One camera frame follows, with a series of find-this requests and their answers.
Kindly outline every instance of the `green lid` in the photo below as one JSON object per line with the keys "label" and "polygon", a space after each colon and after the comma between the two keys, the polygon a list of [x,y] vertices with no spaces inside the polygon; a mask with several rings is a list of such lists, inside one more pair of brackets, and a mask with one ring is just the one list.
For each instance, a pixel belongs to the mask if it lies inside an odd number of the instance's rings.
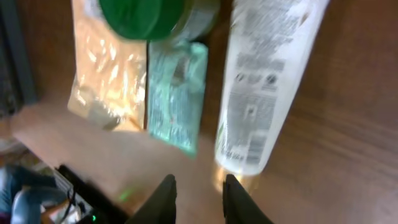
{"label": "green lid", "polygon": [[99,0],[104,17],[120,36],[159,40],[170,34],[184,10],[185,0]]}

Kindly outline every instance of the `table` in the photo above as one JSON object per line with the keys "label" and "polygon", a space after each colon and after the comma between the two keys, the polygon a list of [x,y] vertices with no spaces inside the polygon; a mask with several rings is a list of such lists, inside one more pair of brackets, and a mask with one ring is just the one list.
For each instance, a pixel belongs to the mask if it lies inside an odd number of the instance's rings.
{"label": "table", "polygon": [[[75,74],[70,1],[17,1],[40,102],[12,134],[51,166],[66,164],[109,198],[144,200],[177,179],[177,223],[223,223],[212,186],[231,1],[208,36],[199,152],[190,159],[146,134],[107,133],[67,110]],[[252,197],[275,223],[398,219],[398,14],[395,0],[331,0],[307,71]]]}

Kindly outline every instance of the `green plastic packet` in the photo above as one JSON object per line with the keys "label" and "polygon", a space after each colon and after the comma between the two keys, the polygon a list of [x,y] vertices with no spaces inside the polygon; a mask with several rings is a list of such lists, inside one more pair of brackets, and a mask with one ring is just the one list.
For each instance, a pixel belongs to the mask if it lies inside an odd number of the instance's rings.
{"label": "green plastic packet", "polygon": [[147,130],[190,156],[197,153],[207,56],[199,43],[149,44]]}

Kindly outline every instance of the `wood grain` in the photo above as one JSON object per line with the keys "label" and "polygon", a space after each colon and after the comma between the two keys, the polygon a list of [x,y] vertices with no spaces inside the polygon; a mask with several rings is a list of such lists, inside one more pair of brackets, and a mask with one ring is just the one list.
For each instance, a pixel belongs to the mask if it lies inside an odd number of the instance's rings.
{"label": "wood grain", "polygon": [[[18,1],[41,101],[12,120],[15,137],[66,163],[111,198],[149,195],[177,178],[177,223],[223,223],[210,176],[231,1],[210,48],[196,159],[146,134],[107,133],[69,113],[75,73],[70,2]],[[331,0],[307,71],[253,198],[276,223],[398,220],[398,3]]]}

